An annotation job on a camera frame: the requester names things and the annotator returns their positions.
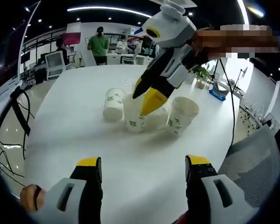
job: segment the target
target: table surface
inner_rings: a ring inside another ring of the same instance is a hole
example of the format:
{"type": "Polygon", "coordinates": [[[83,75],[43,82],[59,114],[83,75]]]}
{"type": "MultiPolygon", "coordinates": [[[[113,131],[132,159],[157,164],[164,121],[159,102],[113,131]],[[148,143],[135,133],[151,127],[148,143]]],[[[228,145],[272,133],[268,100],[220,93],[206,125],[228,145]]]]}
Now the table surface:
{"type": "MultiPolygon", "coordinates": [[[[187,210],[185,156],[208,158],[218,171],[232,139],[231,95],[224,102],[183,84],[176,96],[200,107],[180,138],[164,130],[129,133],[124,121],[103,120],[105,93],[127,93],[146,69],[140,65],[93,66],[65,71],[45,97],[32,127],[25,160],[29,183],[50,189],[76,163],[102,158],[104,224],[172,223],[187,210]]],[[[236,118],[239,99],[234,97],[236,118]]]]}
{"type": "MultiPolygon", "coordinates": [[[[133,55],[134,54],[117,54],[117,53],[108,53],[107,54],[107,56],[120,56],[120,57],[133,57],[133,55]]],[[[151,57],[144,56],[144,55],[137,55],[137,57],[151,58],[151,57]]]]}

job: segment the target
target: ceiling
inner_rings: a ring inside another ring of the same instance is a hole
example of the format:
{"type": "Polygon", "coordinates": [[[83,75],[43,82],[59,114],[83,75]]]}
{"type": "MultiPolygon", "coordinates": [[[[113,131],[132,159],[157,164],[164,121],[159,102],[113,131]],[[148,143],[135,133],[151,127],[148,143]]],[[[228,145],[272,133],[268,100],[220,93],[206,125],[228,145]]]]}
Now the ceiling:
{"type": "MultiPolygon", "coordinates": [[[[224,24],[240,24],[243,23],[243,17],[238,6],[237,0],[193,0],[198,7],[188,8],[193,12],[192,21],[197,28],[209,25],[218,26],[224,24]]],[[[11,3],[2,3],[5,9],[5,22],[0,24],[0,29],[5,30],[5,34],[10,32],[12,27],[17,26],[23,19],[29,16],[24,7],[34,4],[33,0],[17,0],[11,3]]],[[[272,28],[280,31],[280,0],[245,0],[246,6],[257,4],[266,13],[263,18],[258,18],[249,10],[247,10],[250,24],[270,25],[272,28]]],[[[116,22],[138,26],[138,22],[144,23],[146,17],[126,12],[110,11],[110,10],[83,10],[67,12],[70,7],[78,6],[109,6],[120,7],[154,15],[159,12],[160,5],[149,1],[126,1],[126,0],[75,0],[75,1],[52,1],[42,0],[38,10],[36,11],[31,26],[27,31],[27,40],[40,34],[66,27],[68,23],[75,22],[80,18],[81,22],[116,22]]],[[[277,54],[257,54],[257,59],[251,62],[255,67],[264,72],[267,76],[272,74],[274,80],[280,80],[280,53],[277,54]]]]}

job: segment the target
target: man in green shirt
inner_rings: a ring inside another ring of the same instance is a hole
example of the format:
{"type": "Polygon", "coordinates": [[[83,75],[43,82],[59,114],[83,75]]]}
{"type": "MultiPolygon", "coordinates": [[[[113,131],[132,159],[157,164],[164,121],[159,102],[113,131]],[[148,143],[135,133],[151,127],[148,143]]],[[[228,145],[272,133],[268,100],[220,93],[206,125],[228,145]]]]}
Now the man in green shirt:
{"type": "Polygon", "coordinates": [[[104,36],[104,28],[99,27],[97,34],[92,36],[88,42],[87,49],[92,50],[97,65],[107,64],[106,52],[109,48],[109,40],[104,36]]]}

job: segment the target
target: person in white shirt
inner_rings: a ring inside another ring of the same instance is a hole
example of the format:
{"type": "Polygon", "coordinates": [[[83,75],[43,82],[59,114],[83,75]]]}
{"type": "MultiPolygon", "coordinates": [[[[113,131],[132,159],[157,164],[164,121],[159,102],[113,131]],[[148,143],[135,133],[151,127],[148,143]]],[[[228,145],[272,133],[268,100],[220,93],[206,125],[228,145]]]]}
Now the person in white shirt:
{"type": "Polygon", "coordinates": [[[118,41],[116,45],[117,54],[125,54],[128,51],[126,36],[121,36],[121,41],[118,41]]]}

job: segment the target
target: ceiling light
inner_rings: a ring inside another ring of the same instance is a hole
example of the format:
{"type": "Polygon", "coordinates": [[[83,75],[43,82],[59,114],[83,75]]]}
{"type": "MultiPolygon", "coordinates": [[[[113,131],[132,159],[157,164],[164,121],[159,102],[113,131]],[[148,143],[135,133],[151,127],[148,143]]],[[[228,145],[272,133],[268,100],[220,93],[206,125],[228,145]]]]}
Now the ceiling light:
{"type": "Polygon", "coordinates": [[[128,13],[134,13],[138,15],[143,15],[147,18],[151,18],[150,15],[144,14],[144,13],[139,13],[133,10],[129,9],[124,9],[124,8],[115,8],[115,7],[105,7],[105,6],[87,6],[87,7],[76,7],[76,8],[68,8],[67,11],[77,11],[77,10],[86,10],[86,9],[109,9],[109,10],[117,10],[117,11],[123,11],[123,12],[128,12],[128,13]]]}
{"type": "Polygon", "coordinates": [[[244,19],[244,23],[249,25],[249,19],[248,19],[248,14],[244,5],[244,1],[243,0],[238,0],[238,5],[239,8],[241,9],[242,15],[243,15],[243,19],[244,19]]]}
{"type": "Polygon", "coordinates": [[[252,7],[247,7],[252,13],[254,13],[255,15],[259,16],[259,17],[263,17],[265,14],[262,13],[261,11],[252,8],[252,7]]]}

